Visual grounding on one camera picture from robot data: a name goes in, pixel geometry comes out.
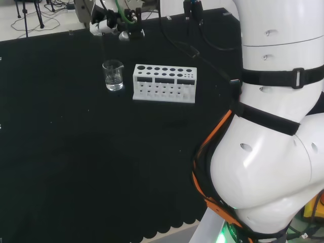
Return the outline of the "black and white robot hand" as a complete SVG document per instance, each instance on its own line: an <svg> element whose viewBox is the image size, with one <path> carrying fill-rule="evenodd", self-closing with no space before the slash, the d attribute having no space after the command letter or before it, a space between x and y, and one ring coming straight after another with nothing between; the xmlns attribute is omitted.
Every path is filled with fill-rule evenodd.
<svg viewBox="0 0 324 243"><path fill-rule="evenodd" d="M142 39L143 13L155 13L158 1L94 1L90 32L94 36L117 35L121 41Z"/></svg>

